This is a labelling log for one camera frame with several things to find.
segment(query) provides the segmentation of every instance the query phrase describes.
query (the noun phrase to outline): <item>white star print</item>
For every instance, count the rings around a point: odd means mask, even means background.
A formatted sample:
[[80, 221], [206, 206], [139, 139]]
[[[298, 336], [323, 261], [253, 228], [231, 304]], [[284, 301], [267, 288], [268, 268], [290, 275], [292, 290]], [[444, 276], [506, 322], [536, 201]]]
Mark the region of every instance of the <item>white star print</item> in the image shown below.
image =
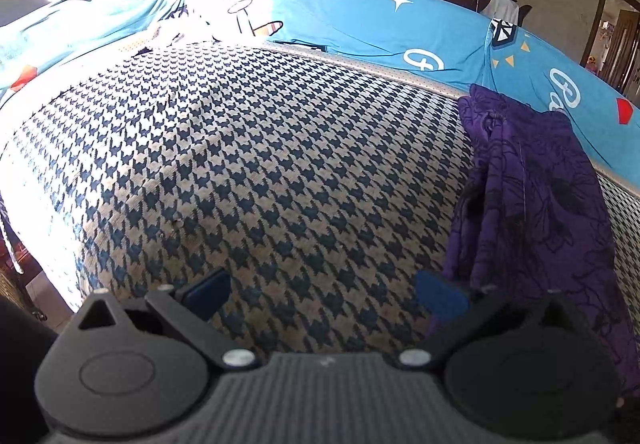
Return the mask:
[[396, 11], [398, 11], [398, 8], [402, 4], [413, 4], [413, 2], [411, 2], [410, 0], [392, 0], [392, 1], [396, 3]]

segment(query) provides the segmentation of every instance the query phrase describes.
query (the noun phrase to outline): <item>ribbed gray surface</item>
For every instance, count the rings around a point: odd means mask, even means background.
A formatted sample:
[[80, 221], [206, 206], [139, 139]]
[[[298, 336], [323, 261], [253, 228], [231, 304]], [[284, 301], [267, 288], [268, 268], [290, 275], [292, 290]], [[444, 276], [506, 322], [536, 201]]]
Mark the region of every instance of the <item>ribbed gray surface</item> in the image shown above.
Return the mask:
[[[49, 443], [78, 442], [53, 437]], [[248, 373], [226, 374], [190, 420], [138, 443], [460, 444], [518, 442], [464, 419], [426, 374], [377, 354], [275, 354]], [[564, 441], [608, 442], [600, 435]]]

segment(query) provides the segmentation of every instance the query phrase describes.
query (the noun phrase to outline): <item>door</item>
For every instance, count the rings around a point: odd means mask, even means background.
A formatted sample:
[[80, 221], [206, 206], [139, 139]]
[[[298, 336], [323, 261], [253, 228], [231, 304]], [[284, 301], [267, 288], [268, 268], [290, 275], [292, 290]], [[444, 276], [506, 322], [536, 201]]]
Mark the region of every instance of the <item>door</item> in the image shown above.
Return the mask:
[[630, 69], [633, 48], [638, 36], [638, 24], [640, 24], [640, 13], [620, 11], [609, 51], [599, 74], [600, 78], [616, 90], [620, 90], [623, 78]]

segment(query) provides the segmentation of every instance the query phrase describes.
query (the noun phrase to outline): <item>purple fabric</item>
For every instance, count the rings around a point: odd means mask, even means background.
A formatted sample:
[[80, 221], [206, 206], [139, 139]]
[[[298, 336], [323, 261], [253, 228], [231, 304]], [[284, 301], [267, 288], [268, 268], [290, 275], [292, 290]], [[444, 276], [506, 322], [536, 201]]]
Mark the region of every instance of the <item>purple fabric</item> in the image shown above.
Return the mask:
[[613, 268], [595, 170], [561, 112], [539, 113], [478, 85], [458, 102], [474, 167], [456, 206], [444, 275], [515, 299], [563, 291], [638, 395], [634, 332]]

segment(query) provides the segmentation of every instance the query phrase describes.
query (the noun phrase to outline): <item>houndstooth bedspread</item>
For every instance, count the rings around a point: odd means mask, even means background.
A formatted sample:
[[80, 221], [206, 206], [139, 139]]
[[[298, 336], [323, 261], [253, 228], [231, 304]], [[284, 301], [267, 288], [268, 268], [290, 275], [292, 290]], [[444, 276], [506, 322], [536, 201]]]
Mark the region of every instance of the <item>houndstooth bedspread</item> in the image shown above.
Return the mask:
[[[49, 241], [36, 257], [79, 299], [222, 266], [232, 297], [213, 323], [247, 347], [392, 352], [426, 331], [414, 276], [441, 269], [471, 164], [449, 98], [205, 43], [140, 54], [52, 99], [0, 158], [12, 174], [0, 191], [8, 205], [32, 198], [30, 229]], [[640, 333], [640, 202], [601, 183]]]

